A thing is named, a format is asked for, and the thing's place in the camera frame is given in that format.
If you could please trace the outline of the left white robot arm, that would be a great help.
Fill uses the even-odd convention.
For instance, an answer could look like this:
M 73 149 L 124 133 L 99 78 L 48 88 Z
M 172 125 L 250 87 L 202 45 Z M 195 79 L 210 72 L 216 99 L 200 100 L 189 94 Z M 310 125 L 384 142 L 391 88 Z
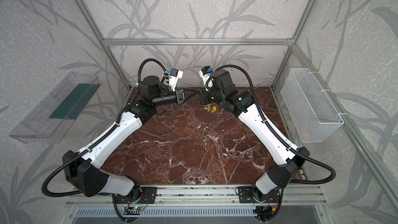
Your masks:
M 116 194 L 133 201 L 142 195 L 140 184 L 134 180 L 101 170 L 107 158 L 133 132 L 142 127 L 156 113 L 157 107 L 182 104 L 187 101 L 184 90 L 176 87 L 182 72 L 176 75 L 167 72 L 167 84 L 156 76 L 148 76 L 139 84 L 139 92 L 134 101 L 127 105 L 116 122 L 98 138 L 78 152 L 68 151 L 63 156 L 67 165 L 65 178 L 78 194 L 92 197 L 99 194 Z

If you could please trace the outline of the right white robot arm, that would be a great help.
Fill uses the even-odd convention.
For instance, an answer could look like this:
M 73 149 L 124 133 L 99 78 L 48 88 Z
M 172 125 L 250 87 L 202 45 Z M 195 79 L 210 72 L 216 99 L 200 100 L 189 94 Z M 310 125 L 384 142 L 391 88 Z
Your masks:
M 220 69 L 214 72 L 205 66 L 200 70 L 200 77 L 205 84 L 205 89 L 200 92 L 201 104 L 216 103 L 232 113 L 252 130 L 276 163 L 252 185 L 257 201 L 262 202 L 273 190 L 285 188 L 305 163 L 305 159 L 288 148 L 294 148 L 305 156 L 309 151 L 290 142 L 267 117 L 262 119 L 254 97 L 247 90 L 238 91 L 228 71 Z

